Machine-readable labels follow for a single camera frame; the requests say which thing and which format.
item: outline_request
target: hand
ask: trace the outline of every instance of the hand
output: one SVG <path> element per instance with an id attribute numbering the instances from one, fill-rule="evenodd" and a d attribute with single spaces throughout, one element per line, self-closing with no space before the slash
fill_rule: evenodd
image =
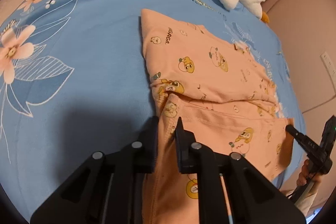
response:
<path id="1" fill-rule="evenodd" d="M 315 194 L 317 193 L 317 190 L 321 185 L 323 175 L 321 173 L 317 173 L 316 175 L 314 175 L 315 173 L 310 174 L 308 171 L 308 164 L 309 164 L 309 160 L 305 160 L 301 168 L 301 173 L 299 174 L 299 178 L 296 181 L 296 184 L 298 186 L 303 186 L 307 183 L 307 178 L 312 178 L 312 181 L 314 181 L 315 184 L 309 191 L 309 194 Z"/>

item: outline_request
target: cartoon character print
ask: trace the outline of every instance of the cartoon character print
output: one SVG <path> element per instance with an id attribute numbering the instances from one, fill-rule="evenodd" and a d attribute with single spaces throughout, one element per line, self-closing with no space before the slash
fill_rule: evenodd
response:
<path id="1" fill-rule="evenodd" d="M 216 67 L 220 67 L 223 71 L 228 72 L 228 64 L 223 55 L 218 51 L 218 48 L 211 47 L 209 51 L 209 56 L 212 63 Z"/>
<path id="2" fill-rule="evenodd" d="M 270 115 L 272 115 L 274 118 L 276 118 L 276 112 L 277 112 L 277 110 L 276 110 L 275 106 L 272 106 L 270 108 L 268 107 L 267 112 Z"/>
<path id="3" fill-rule="evenodd" d="M 187 33 L 186 33 L 185 31 L 183 31 L 183 30 L 180 30 L 180 33 L 181 33 L 182 35 L 188 36 Z"/>
<path id="4" fill-rule="evenodd" d="M 200 99 L 191 99 L 189 103 L 195 106 L 203 107 L 205 109 L 214 110 L 213 103 L 211 101 L 206 101 L 207 95 L 201 91 L 201 85 L 199 85 L 197 89 L 200 92 L 200 96 L 201 96 Z"/>
<path id="5" fill-rule="evenodd" d="M 177 115 L 177 105 L 168 101 L 163 109 L 163 114 L 169 118 L 174 118 Z"/>
<path id="6" fill-rule="evenodd" d="M 161 38 L 160 37 L 152 37 L 151 42 L 154 44 L 160 44 L 161 43 Z"/>
<path id="7" fill-rule="evenodd" d="M 250 97 L 247 97 L 248 100 L 253 100 L 254 96 L 256 95 L 256 91 L 253 92 L 253 94 Z"/>
<path id="8" fill-rule="evenodd" d="M 266 80 L 262 79 L 261 83 L 259 84 L 259 87 L 262 92 L 265 92 L 268 95 L 268 84 Z"/>
<path id="9" fill-rule="evenodd" d="M 269 86 L 271 87 L 271 89 L 275 89 L 276 88 L 276 84 L 273 81 L 271 81 L 271 83 L 270 83 Z"/>
<path id="10" fill-rule="evenodd" d="M 241 54 L 245 54 L 245 52 L 250 52 L 250 48 L 242 41 L 235 42 L 233 44 L 235 50 L 240 52 Z"/>
<path id="11" fill-rule="evenodd" d="M 238 135 L 235 142 L 229 142 L 232 152 L 238 152 L 243 157 L 250 150 L 250 142 L 253 137 L 254 130 L 250 127 L 246 128 L 241 134 Z"/>
<path id="12" fill-rule="evenodd" d="M 198 184 L 197 179 L 191 179 L 188 175 L 189 181 L 186 186 L 186 192 L 188 197 L 192 199 L 198 199 Z"/>
<path id="13" fill-rule="evenodd" d="M 161 72 L 158 72 L 157 74 L 155 74 L 151 77 L 151 82 L 159 79 L 160 77 L 161 77 Z"/>
<path id="14" fill-rule="evenodd" d="M 277 155 L 280 154 L 280 151 L 281 151 L 281 143 L 277 145 Z"/>
<path id="15" fill-rule="evenodd" d="M 260 106 L 257 106 L 257 111 L 258 111 L 258 114 L 260 117 L 262 117 L 264 114 L 263 114 L 263 109 L 260 107 Z"/>
<path id="16" fill-rule="evenodd" d="M 180 94 L 184 93 L 184 87 L 179 81 L 162 79 L 161 83 L 164 85 L 159 88 L 159 94 L 166 93 L 166 91 L 173 91 Z"/>
<path id="17" fill-rule="evenodd" d="M 272 140 L 272 131 L 269 130 L 267 133 L 267 142 L 270 142 Z"/>
<path id="18" fill-rule="evenodd" d="M 195 65 L 194 62 L 189 58 L 189 57 L 185 57 L 185 58 L 180 58 L 179 59 L 179 64 L 178 64 L 178 68 L 180 71 L 183 72 L 188 72 L 188 73 L 193 73 L 195 70 Z"/>

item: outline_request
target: white sleeve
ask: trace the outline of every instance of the white sleeve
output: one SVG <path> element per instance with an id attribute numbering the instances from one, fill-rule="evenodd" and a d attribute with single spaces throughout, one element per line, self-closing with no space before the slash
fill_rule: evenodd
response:
<path id="1" fill-rule="evenodd" d="M 291 193 L 293 193 L 294 190 L 288 191 L 286 193 L 283 192 L 283 194 L 285 194 L 285 196 L 290 195 Z M 304 214 L 304 216 L 306 217 L 308 214 L 308 211 L 311 207 L 311 205 L 314 202 L 314 199 L 316 198 L 317 193 L 315 194 L 308 194 L 308 196 L 306 198 L 304 198 L 299 204 L 296 204 L 296 207 Z"/>

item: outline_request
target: blue bedsheet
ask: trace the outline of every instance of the blue bedsheet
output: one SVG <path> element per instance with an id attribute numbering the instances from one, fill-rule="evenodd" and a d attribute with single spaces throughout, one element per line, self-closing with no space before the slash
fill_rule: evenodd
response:
<path id="1" fill-rule="evenodd" d="M 1 27 L 9 24 L 19 36 L 36 26 L 25 42 L 34 44 L 33 54 L 14 60 L 11 84 L 0 78 L 0 183 L 27 220 L 92 152 L 119 150 L 154 114 L 142 57 L 143 8 L 245 41 L 277 84 L 284 115 L 305 132 L 280 41 L 241 4 L 228 12 L 219 0 L 35 2 Z M 295 143 L 290 166 L 274 183 L 293 173 L 301 154 Z"/>

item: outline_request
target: pink pajamas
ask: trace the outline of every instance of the pink pajamas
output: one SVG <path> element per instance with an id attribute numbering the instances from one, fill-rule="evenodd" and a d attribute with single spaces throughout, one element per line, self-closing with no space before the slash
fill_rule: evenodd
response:
<path id="1" fill-rule="evenodd" d="M 156 171 L 143 188 L 145 223 L 198 223 L 196 175 L 177 169 L 178 117 L 198 142 L 218 153 L 241 153 L 269 180 L 285 170 L 293 145 L 285 126 L 293 120 L 277 118 L 276 86 L 248 45 L 146 9 L 142 35 L 160 117 Z"/>

